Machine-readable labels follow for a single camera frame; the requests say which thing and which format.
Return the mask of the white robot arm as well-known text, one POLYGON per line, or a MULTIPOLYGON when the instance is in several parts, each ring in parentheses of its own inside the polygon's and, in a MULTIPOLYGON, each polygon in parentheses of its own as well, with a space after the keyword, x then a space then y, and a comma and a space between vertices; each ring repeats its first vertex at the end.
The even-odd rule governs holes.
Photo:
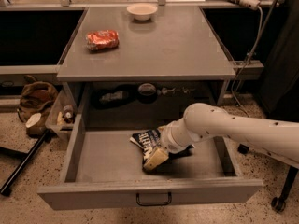
POLYGON ((163 127, 160 143, 147 153, 143 168, 152 171, 171 153, 217 136, 254 147, 290 166, 299 166, 298 123, 239 117, 216 106, 195 103, 186 108, 181 119, 163 127))

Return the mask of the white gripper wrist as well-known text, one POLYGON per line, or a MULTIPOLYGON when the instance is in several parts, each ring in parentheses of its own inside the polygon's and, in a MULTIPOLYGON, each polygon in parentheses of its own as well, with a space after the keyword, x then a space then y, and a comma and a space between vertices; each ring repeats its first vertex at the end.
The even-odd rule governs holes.
POLYGON ((162 128, 162 148, 156 147, 145 153, 143 169, 147 172, 156 169, 160 164, 168 160, 168 153, 177 154, 199 140, 198 134, 187 129, 184 119, 172 121, 162 128))

